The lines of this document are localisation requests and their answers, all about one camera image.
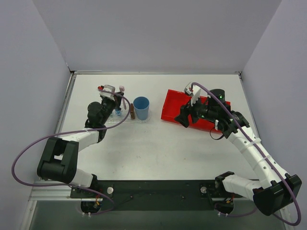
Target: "gray wall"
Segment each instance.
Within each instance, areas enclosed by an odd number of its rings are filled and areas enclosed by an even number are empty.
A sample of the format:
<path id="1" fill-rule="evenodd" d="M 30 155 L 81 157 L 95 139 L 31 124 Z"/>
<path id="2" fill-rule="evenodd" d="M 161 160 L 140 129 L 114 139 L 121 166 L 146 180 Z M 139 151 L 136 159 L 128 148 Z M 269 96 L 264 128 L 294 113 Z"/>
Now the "gray wall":
<path id="1" fill-rule="evenodd" d="M 243 85 L 269 153 L 303 185 L 298 195 L 307 229 L 307 1 L 283 0 L 243 70 Z M 291 207 L 294 219 L 296 211 Z"/>
<path id="2" fill-rule="evenodd" d="M 11 176 L 17 154 L 54 132 L 69 70 L 31 0 L 0 2 L 0 229 L 18 229 L 30 194 Z M 42 145 L 17 165 L 33 182 Z"/>
<path id="3" fill-rule="evenodd" d="M 280 0 L 33 0 L 71 70 L 242 70 Z"/>

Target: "red object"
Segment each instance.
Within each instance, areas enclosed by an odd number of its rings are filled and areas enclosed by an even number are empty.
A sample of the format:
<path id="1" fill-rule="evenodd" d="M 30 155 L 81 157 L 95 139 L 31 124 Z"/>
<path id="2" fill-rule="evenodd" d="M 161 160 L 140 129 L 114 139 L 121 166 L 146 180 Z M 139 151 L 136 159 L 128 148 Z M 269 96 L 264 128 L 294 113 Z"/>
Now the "red object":
<path id="1" fill-rule="evenodd" d="M 201 96 L 202 103 L 204 103 L 206 99 L 207 97 Z M 187 96 L 184 92 L 168 90 L 162 109 L 161 119 L 179 124 L 179 122 L 175 121 L 174 118 L 179 115 L 180 107 L 186 104 L 189 100 L 191 100 L 191 97 Z M 193 124 L 191 116 L 189 116 L 189 123 L 189 127 L 206 131 L 210 131 L 214 127 L 213 123 L 203 119 L 199 119 L 195 124 Z"/>

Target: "blue plastic cup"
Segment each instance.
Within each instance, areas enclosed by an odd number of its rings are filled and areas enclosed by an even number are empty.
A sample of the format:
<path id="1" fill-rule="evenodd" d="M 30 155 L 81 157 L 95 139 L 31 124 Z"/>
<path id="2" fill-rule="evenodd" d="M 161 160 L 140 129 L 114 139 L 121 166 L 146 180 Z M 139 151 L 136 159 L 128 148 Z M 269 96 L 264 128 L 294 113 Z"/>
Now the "blue plastic cup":
<path id="1" fill-rule="evenodd" d="M 140 120 L 146 120 L 148 117 L 149 100 L 146 97 L 137 97 L 133 101 L 136 116 Z"/>

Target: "tabletop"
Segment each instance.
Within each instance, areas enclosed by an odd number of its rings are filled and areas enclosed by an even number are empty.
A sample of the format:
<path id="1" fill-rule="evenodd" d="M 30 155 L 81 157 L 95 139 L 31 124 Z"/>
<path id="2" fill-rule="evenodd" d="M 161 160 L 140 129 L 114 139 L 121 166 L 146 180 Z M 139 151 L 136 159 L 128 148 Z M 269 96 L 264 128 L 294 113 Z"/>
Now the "tabletop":
<path id="1" fill-rule="evenodd" d="M 113 85 L 117 90 L 124 86 L 130 102 L 145 96 L 151 110 L 147 122 L 123 123 L 108 130 L 100 143 L 80 151 L 78 168 L 97 175 L 99 180 L 206 180 L 227 171 L 256 179 L 250 165 L 227 139 L 213 140 L 206 131 L 161 120 L 167 90 L 183 91 L 191 81 L 209 90 L 224 89 L 232 110 L 241 112 L 256 131 L 238 75 L 77 75 L 62 131 L 84 127 L 88 104 L 101 102 L 100 85 Z"/>

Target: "purple cable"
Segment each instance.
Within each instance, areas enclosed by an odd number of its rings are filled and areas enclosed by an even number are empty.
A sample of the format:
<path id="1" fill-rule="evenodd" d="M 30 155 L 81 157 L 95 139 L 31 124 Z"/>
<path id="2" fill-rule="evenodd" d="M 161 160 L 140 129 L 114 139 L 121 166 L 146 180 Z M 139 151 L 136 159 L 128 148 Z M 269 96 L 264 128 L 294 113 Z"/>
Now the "purple cable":
<path id="1" fill-rule="evenodd" d="M 255 207 L 255 208 L 254 208 L 253 210 L 251 210 L 250 212 L 244 213 L 244 214 L 229 214 L 229 215 L 227 215 L 227 214 L 225 214 L 225 213 L 223 213 L 223 212 L 220 212 L 220 211 L 219 211 L 219 213 L 222 214 L 222 215 L 225 216 L 225 217 L 235 217 L 235 218 L 236 218 L 236 217 L 246 217 L 246 216 L 249 216 L 249 215 L 251 215 L 251 214 L 254 214 L 257 210 L 258 210 L 258 208 Z"/>
<path id="2" fill-rule="evenodd" d="M 191 84 L 191 90 L 193 89 L 193 85 L 197 85 L 198 87 L 200 87 L 202 90 L 206 91 L 213 99 L 216 100 L 216 102 L 225 110 L 225 112 L 229 115 L 230 118 L 233 119 L 234 123 L 236 124 L 236 126 L 238 127 L 238 129 L 243 133 L 243 135 L 247 138 L 247 140 L 249 140 L 250 142 L 252 142 L 253 140 L 247 135 L 246 132 L 244 132 L 244 130 L 242 129 L 242 127 L 240 126 L 240 124 L 236 121 L 236 119 L 234 118 L 234 116 L 227 110 L 227 108 L 223 105 L 223 103 L 212 93 L 210 92 L 208 89 L 206 89 L 204 86 L 193 82 Z M 285 187 L 287 188 L 287 190 L 289 191 L 289 194 L 291 196 L 291 198 L 293 199 L 293 203 L 296 207 L 297 210 L 297 221 L 295 223 L 291 223 L 279 216 L 277 216 L 276 214 L 273 214 L 273 216 L 275 216 L 277 219 L 281 220 L 282 222 L 291 225 L 291 226 L 297 226 L 299 225 L 299 223 L 302 220 L 302 214 L 301 214 L 301 210 L 299 208 L 298 202 L 296 200 L 296 197 L 293 193 L 293 191 L 291 190 L 290 186 L 288 185 L 288 183 L 286 182 L 286 180 L 283 178 L 283 176 L 278 172 L 278 170 L 275 168 L 275 166 L 268 160 L 268 158 L 266 158 L 265 154 L 263 153 L 263 151 L 260 149 L 260 147 L 257 144 L 253 144 L 256 149 L 259 151 L 259 153 L 261 154 L 261 156 L 263 158 L 265 158 L 265 161 L 271 166 L 271 168 L 276 172 L 276 174 L 279 176 L 279 178 L 281 179 L 281 181 L 283 182 L 283 184 L 285 185 Z"/>
<path id="3" fill-rule="evenodd" d="M 129 106 L 129 111 L 130 111 L 130 102 L 128 101 L 128 99 L 120 94 L 117 94 L 117 93 L 114 93 L 114 92 L 109 92 L 109 91 L 104 91 L 104 90 L 99 90 L 101 92 L 106 92 L 106 93 L 110 93 L 110 94 L 113 94 L 113 95 L 116 95 L 118 97 L 121 97 L 123 98 L 127 103 L 128 103 L 128 106 Z M 27 147 L 25 147 L 19 154 L 18 156 L 15 158 L 13 164 L 12 164 L 12 168 L 11 168 L 11 172 L 12 172 L 12 176 L 13 178 L 20 184 L 23 184 L 23 185 L 26 185 L 26 186 L 31 186 L 31 187 L 51 187 L 51 186 L 63 186 L 63 185 L 68 185 L 68 186 L 74 186 L 74 187 L 77 187 L 77 188 L 80 188 L 82 190 L 86 190 L 86 191 L 89 191 L 89 192 L 92 192 L 92 193 L 96 193 L 98 195 L 101 195 L 102 197 L 108 199 L 109 201 L 111 201 L 113 203 L 113 208 L 114 208 L 114 201 L 98 192 L 98 191 L 95 191 L 95 190 L 92 190 L 90 188 L 84 188 L 84 187 L 80 187 L 80 186 L 75 186 L 73 184 L 64 184 L 64 183 L 59 183 L 59 184 L 31 184 L 31 183 L 27 183 L 27 182 L 24 182 L 22 180 L 20 180 L 16 173 L 15 173 L 15 166 L 16 166 L 16 163 L 17 161 L 19 160 L 19 158 L 29 149 L 31 148 L 33 145 L 37 144 L 38 142 L 42 141 L 42 140 L 45 140 L 47 138 L 51 138 L 51 137 L 55 137 L 55 136 L 59 136 L 59 135 L 66 135 L 66 134 L 72 134 L 72 133 L 83 133 L 83 132 L 91 132 L 91 131 L 100 131 L 100 130 L 106 130 L 106 129 L 111 129 L 111 128 L 115 128 L 117 126 L 119 126 L 121 123 L 123 123 L 129 116 L 129 113 L 126 114 L 126 116 L 124 117 L 124 119 L 122 119 L 120 122 L 118 122 L 117 124 L 113 125 L 113 126 L 109 126 L 109 127 L 105 127 L 105 128 L 93 128 L 93 129 L 88 129 L 88 130 L 77 130 L 77 131 L 69 131 L 69 132 L 63 132 L 63 133 L 56 133 L 56 134 L 51 134 L 51 135 L 48 135 L 48 136 L 45 136 L 45 137 L 42 137 L 34 142 L 32 142 L 30 145 L 28 145 Z M 102 213 L 105 213 L 107 211 L 111 211 L 112 209 L 108 209 L 108 210 L 104 210 L 104 211 L 101 211 L 101 212 L 97 212 L 95 213 L 95 215 L 97 214 L 102 214 Z"/>

